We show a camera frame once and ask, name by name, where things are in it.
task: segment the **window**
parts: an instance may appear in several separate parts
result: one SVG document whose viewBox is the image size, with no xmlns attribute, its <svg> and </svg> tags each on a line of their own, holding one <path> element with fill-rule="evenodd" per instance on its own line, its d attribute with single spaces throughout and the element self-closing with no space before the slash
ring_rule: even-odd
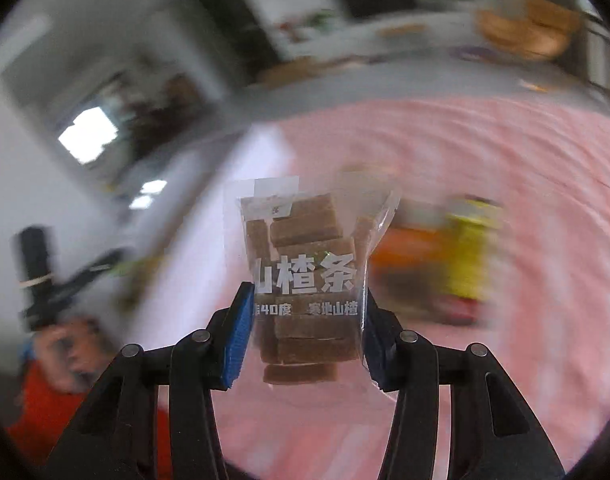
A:
<svg viewBox="0 0 610 480">
<path fill-rule="evenodd" d="M 60 143 L 78 162 L 87 164 L 96 160 L 117 136 L 118 128 L 99 108 L 85 110 L 58 138 Z"/>
</svg>

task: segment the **metal screw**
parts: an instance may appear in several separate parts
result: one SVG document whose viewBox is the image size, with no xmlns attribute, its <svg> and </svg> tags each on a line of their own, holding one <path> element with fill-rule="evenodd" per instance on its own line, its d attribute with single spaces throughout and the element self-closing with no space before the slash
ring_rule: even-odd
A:
<svg viewBox="0 0 610 480">
<path fill-rule="evenodd" d="M 474 343 L 470 350 L 473 355 L 477 355 L 478 357 L 485 357 L 489 352 L 487 347 L 485 345 L 481 345 L 480 343 Z"/>
<path fill-rule="evenodd" d="M 204 343 L 205 341 L 208 341 L 210 337 L 210 331 L 205 330 L 204 328 L 201 328 L 200 330 L 197 330 L 196 332 L 192 333 L 192 339 L 197 343 Z"/>
<path fill-rule="evenodd" d="M 400 339 L 406 343 L 415 343 L 418 341 L 418 334 L 413 330 L 403 330 L 400 333 Z"/>
<path fill-rule="evenodd" d="M 123 354 L 125 357 L 134 357 L 134 355 L 136 355 L 139 351 L 140 348 L 138 345 L 131 344 L 123 347 L 120 353 Z"/>
</svg>

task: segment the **pink striped fabric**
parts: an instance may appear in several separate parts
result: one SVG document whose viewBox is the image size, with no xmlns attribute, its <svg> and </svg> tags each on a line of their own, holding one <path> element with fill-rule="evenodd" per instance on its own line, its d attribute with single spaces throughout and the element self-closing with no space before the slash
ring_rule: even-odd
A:
<svg viewBox="0 0 610 480">
<path fill-rule="evenodd" d="M 573 465 L 610 416 L 610 118 L 448 99 L 365 102 L 279 125 L 295 173 L 367 163 L 418 200 L 474 193 L 503 204 L 488 322 L 410 328 L 453 348 L 488 345 Z M 435 478 L 447 471 L 448 390 L 440 406 Z M 267 480 L 376 478 L 393 407 L 376 424 L 303 426 L 260 424 L 216 402 L 225 455 Z"/>
</svg>

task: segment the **person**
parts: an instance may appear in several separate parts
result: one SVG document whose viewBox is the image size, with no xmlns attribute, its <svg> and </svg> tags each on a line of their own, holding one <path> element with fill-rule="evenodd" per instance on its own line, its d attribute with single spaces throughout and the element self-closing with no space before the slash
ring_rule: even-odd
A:
<svg viewBox="0 0 610 480">
<path fill-rule="evenodd" d="M 7 432 L 30 462 L 43 466 L 85 399 L 89 383 L 108 367 L 115 353 L 94 320 L 86 317 L 40 330 L 32 350 L 22 384 L 22 415 Z M 159 408 L 156 416 L 158 478 L 171 480 L 168 413 Z"/>
</svg>

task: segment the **red object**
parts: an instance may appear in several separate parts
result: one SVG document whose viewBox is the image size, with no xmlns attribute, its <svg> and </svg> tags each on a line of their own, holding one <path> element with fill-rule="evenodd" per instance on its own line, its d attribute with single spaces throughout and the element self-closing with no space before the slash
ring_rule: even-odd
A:
<svg viewBox="0 0 610 480">
<path fill-rule="evenodd" d="M 23 387 L 24 411 L 9 435 L 18 449 L 35 465 L 43 466 L 56 441 L 71 420 L 85 394 L 61 394 L 46 381 L 40 366 L 32 361 Z M 169 416 L 158 410 L 158 478 L 171 480 L 172 455 Z"/>
</svg>

